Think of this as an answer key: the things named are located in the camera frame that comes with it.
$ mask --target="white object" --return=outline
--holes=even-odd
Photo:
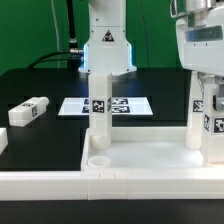
[[[192,72],[191,89],[188,107],[186,146],[190,149],[201,148],[201,132],[203,117],[202,90],[199,85],[197,72]]]
[[[84,46],[82,73],[136,71],[126,40],[126,0],[89,0],[90,38]]]
[[[58,115],[89,116],[88,99],[65,98]],[[153,115],[153,112],[146,97],[115,97],[112,98],[112,115]]]
[[[89,75],[89,125],[91,145],[95,149],[105,149],[111,145],[112,128],[112,76],[111,73]]]
[[[195,30],[188,27],[187,17],[177,20],[176,33],[181,64],[186,69],[224,76],[222,60],[224,58],[224,6],[208,11],[206,18],[200,20],[205,20],[206,25],[196,27]],[[202,34],[208,35],[206,39],[203,40]],[[188,39],[188,36],[193,37],[195,41]]]
[[[88,166],[93,168],[106,168],[110,167],[111,160],[106,156],[93,156],[88,159]]]
[[[0,200],[87,200],[83,172],[0,172]]]
[[[206,162],[224,165],[224,111],[213,108],[216,88],[214,84],[205,85],[201,151]]]
[[[46,112],[48,104],[47,97],[33,97],[25,101],[8,112],[10,125],[24,127]]]
[[[119,127],[112,128],[112,144],[105,150],[92,148],[91,130],[86,133],[81,170],[91,171],[91,158],[101,158],[99,164],[111,161],[110,167],[98,169],[192,169],[203,167],[200,150],[185,147],[185,127]]]
[[[3,152],[3,150],[7,145],[8,145],[8,138],[6,128],[0,128],[0,154]]]

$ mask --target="green backdrop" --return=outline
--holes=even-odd
[[[73,0],[77,39],[82,46],[89,36],[88,0]],[[127,0],[127,39],[133,45],[138,67],[179,67],[175,21],[170,0],[142,0],[148,33],[150,66],[139,0]],[[66,1],[55,0],[61,49],[68,49]],[[57,51],[50,0],[0,1],[0,74],[25,68],[38,57]],[[57,63],[38,67],[57,67]]]

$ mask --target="white tray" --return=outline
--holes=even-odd
[[[81,167],[88,198],[224,198],[224,168],[203,167],[200,151],[185,147],[185,135],[185,127],[112,128],[112,147],[98,151],[87,130]]]
[[[98,152],[87,130],[81,172],[0,172],[0,200],[224,199],[224,168],[203,167],[200,151],[185,148],[185,133],[112,128],[112,147]],[[110,166],[90,167],[93,156]]]

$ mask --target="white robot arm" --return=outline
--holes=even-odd
[[[187,146],[201,148],[208,163],[223,163],[224,0],[172,0],[170,11],[172,17],[178,18],[176,34],[181,64],[194,70]]]
[[[126,40],[126,0],[89,0],[90,38],[84,46],[82,73],[136,71]]]

